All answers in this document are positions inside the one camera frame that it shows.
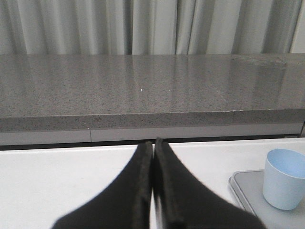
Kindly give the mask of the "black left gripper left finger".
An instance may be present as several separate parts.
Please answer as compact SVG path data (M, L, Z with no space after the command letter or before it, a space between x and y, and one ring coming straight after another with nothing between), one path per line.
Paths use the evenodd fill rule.
M103 192L58 219L53 228L149 228L152 159L152 143L139 144L128 164Z

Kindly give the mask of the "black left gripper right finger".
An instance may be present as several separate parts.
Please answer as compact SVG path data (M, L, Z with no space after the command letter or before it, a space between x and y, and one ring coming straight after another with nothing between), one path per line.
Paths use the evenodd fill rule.
M263 229L253 214L202 184L161 138L155 142L153 194L163 229Z

